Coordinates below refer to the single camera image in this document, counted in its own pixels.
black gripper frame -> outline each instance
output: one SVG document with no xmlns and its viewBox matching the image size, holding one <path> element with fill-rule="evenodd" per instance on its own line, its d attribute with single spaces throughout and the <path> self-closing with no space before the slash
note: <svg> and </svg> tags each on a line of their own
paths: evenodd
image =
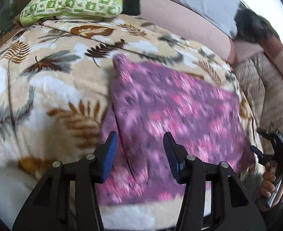
<svg viewBox="0 0 283 231">
<path fill-rule="evenodd" d="M 280 188 L 283 175 L 283 135 L 278 129 L 275 129 L 275 131 L 273 132 L 268 132 L 262 128 L 257 128 L 257 133 L 264 137 L 266 140 L 270 141 L 274 150 L 274 155 L 266 155 L 263 154 L 257 147 L 252 145 L 250 149 L 257 155 L 258 163 L 265 166 L 266 163 L 271 160 L 277 162 L 277 168 L 275 172 L 276 179 L 273 182 L 275 190 L 271 193 L 270 197 L 261 197 L 263 204 L 267 208 L 271 208 Z"/>
<path fill-rule="evenodd" d="M 265 231 L 262 216 L 236 173 L 226 162 L 204 163 L 164 134 L 164 149 L 179 184 L 186 184 L 175 231 L 200 231 L 203 227 L 206 181 L 211 182 L 209 231 Z"/>
<path fill-rule="evenodd" d="M 103 183 L 114 159 L 117 135 L 110 132 L 106 142 L 93 155 L 77 162 L 54 162 L 30 193 L 20 210 L 13 231 L 73 231 L 69 225 L 70 181 L 76 182 L 78 231 L 104 231 L 95 183 Z"/>
</svg>

hand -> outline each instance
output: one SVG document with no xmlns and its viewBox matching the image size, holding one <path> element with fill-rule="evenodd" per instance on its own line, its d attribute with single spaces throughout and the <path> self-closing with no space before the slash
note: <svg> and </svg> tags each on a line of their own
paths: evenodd
<svg viewBox="0 0 283 231">
<path fill-rule="evenodd" d="M 265 167 L 266 167 L 266 172 L 263 174 L 264 180 L 261 183 L 260 192 L 263 196 L 268 198 L 270 197 L 271 193 L 275 190 L 275 185 L 273 184 L 273 182 L 275 181 L 276 176 L 275 176 L 275 171 L 273 171 L 273 167 L 270 167 L 269 162 L 266 164 Z M 275 200 L 272 204 L 272 207 L 278 204 L 282 195 L 283 195 L 283 178 L 282 178 L 282 183 L 280 185 L 280 188 L 275 197 Z"/>
</svg>

pillow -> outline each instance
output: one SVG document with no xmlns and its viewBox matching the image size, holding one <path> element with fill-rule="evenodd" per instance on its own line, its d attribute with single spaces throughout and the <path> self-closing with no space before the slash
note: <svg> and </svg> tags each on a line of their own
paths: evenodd
<svg viewBox="0 0 283 231">
<path fill-rule="evenodd" d="M 110 18 L 121 12 L 122 0 L 31 0 L 20 21 L 26 25 L 56 15 Z"/>
</svg>

quilted blanket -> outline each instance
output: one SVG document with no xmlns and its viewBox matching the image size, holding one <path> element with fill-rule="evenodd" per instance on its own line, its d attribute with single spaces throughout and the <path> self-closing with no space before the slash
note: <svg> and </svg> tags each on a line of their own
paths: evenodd
<svg viewBox="0 0 283 231">
<path fill-rule="evenodd" d="M 0 48 L 0 166 L 19 166 L 39 180 L 53 161 L 74 162 L 93 152 L 104 141 L 102 119 L 116 74 L 113 57 L 119 53 L 236 93 L 241 126 L 249 142 L 258 145 L 256 124 L 235 75 L 202 44 L 127 15 L 47 20 L 22 29 Z M 239 172 L 243 178 L 255 170 L 253 164 Z M 175 204 L 180 206 L 181 198 L 128 206 L 130 213 L 138 209 L 149 217 L 146 228 L 158 228 L 160 218 L 165 227 L 175 224 Z M 104 224 L 117 219 L 117 207 L 101 207 Z M 115 221 L 109 223 L 115 227 Z"/>
</svg>

purple knitted blanket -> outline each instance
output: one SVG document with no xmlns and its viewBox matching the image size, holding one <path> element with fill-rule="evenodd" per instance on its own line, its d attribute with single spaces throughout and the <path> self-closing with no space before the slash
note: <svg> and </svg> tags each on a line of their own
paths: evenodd
<svg viewBox="0 0 283 231">
<path fill-rule="evenodd" d="M 102 139 L 119 136 L 110 177 L 97 186 L 100 205 L 146 203 L 182 197 L 163 147 L 170 131 L 178 144 L 204 162 L 227 161 L 236 171 L 254 163 L 238 118 L 235 93 L 150 61 L 114 60 L 111 104 Z"/>
</svg>

